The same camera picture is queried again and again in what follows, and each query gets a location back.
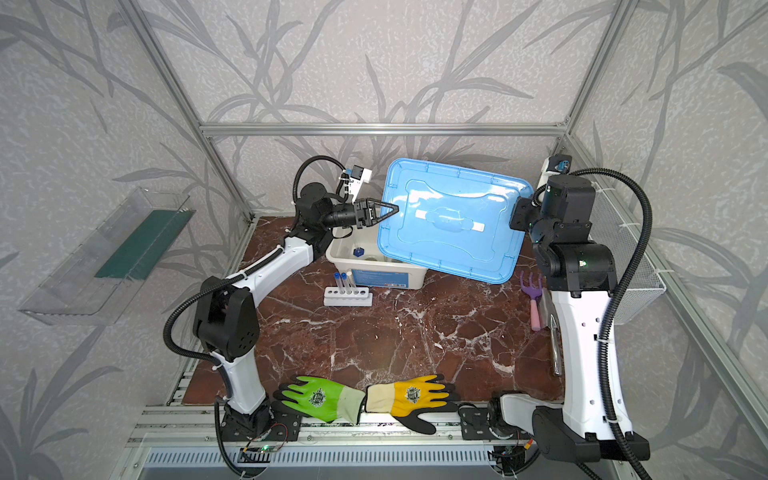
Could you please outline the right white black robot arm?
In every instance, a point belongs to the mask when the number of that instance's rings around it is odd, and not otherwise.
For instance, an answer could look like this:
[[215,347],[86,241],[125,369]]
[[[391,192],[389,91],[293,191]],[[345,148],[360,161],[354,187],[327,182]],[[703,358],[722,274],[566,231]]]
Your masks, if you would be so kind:
[[[608,246],[590,238],[596,198],[590,176],[603,175],[628,187],[642,208],[641,232],[627,267],[617,272]],[[527,394],[499,399],[502,420],[528,432],[542,456],[575,464],[591,478],[589,463],[626,461],[640,479],[647,439],[635,432],[620,399],[621,382],[612,330],[621,300],[643,260],[652,233],[650,201],[637,182],[607,168],[587,168],[550,177],[531,198],[520,198],[509,226],[526,233],[538,269],[550,290],[560,327],[565,397],[556,404]]]

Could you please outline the green work glove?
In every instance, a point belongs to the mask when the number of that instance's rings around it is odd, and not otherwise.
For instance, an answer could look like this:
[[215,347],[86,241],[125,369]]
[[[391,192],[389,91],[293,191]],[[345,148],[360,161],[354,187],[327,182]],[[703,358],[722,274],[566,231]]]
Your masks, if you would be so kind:
[[295,376],[275,392],[281,407],[326,423],[341,420],[351,425],[359,423],[365,399],[364,391],[313,376]]

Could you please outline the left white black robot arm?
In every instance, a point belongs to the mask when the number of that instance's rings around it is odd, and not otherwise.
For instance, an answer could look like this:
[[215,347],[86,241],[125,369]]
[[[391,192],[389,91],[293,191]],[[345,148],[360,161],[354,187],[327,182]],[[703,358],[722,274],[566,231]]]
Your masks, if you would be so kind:
[[278,246],[226,278],[206,279],[199,293],[179,304],[163,327],[170,351],[216,368],[226,390],[219,402],[224,418],[249,436],[262,435],[271,422],[255,361],[257,308],[294,273],[322,258],[335,230],[373,227],[398,212],[392,204],[359,198],[371,177],[371,170],[361,166],[342,168],[336,189],[329,191],[318,182],[302,185],[296,176],[294,223]]

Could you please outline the clear acrylic wall shelf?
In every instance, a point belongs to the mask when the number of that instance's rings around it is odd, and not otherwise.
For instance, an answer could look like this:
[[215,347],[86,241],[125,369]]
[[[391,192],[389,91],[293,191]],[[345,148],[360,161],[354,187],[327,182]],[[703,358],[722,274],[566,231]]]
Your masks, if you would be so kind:
[[194,214],[188,194],[134,189],[19,311],[51,326],[114,324]]

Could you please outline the yellow work glove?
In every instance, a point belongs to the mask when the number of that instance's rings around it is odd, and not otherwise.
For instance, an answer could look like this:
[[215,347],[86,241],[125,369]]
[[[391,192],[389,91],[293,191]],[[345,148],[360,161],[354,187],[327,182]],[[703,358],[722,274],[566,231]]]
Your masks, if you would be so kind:
[[421,418],[427,413],[455,413],[460,395],[441,374],[431,374],[405,381],[374,384],[366,389],[364,411],[386,413],[407,429],[434,435],[437,427]]

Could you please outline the blue plastic bin lid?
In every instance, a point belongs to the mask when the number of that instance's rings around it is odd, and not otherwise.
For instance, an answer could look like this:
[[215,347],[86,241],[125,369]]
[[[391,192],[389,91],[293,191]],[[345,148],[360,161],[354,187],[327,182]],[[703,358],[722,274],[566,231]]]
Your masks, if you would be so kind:
[[379,224],[388,258],[490,284],[513,276],[524,233],[510,228],[516,202],[533,194],[519,178],[401,158],[382,201],[398,212]]

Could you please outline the white test tube rack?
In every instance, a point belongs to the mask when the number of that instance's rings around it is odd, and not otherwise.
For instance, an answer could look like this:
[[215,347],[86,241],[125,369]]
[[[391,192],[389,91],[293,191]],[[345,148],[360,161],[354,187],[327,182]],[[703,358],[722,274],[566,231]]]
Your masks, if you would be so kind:
[[326,287],[323,304],[326,307],[371,307],[373,293],[367,287]]

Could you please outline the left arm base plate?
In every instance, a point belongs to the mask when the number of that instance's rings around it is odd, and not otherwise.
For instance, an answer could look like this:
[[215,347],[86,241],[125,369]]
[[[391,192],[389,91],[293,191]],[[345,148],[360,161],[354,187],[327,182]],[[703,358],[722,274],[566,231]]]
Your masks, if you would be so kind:
[[224,442],[254,439],[255,441],[293,442],[298,439],[303,417],[284,412],[262,412],[245,416],[226,410],[220,433]]

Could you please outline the white plastic storage bin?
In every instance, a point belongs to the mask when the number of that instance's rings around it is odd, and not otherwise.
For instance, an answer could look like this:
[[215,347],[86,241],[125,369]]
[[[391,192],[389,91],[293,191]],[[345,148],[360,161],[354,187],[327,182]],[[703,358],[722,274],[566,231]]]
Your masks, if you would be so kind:
[[[365,249],[362,258],[353,256],[353,249]],[[419,290],[428,269],[386,257],[378,250],[376,238],[334,239],[325,254],[336,269],[351,275],[358,286]]]

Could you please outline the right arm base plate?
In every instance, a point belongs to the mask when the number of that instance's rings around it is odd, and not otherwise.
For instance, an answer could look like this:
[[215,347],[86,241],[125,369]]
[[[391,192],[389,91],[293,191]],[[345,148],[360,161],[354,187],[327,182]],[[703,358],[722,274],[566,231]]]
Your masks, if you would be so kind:
[[462,402],[457,413],[463,440],[527,442],[533,438],[529,432],[504,423],[499,414],[490,413],[487,407]]

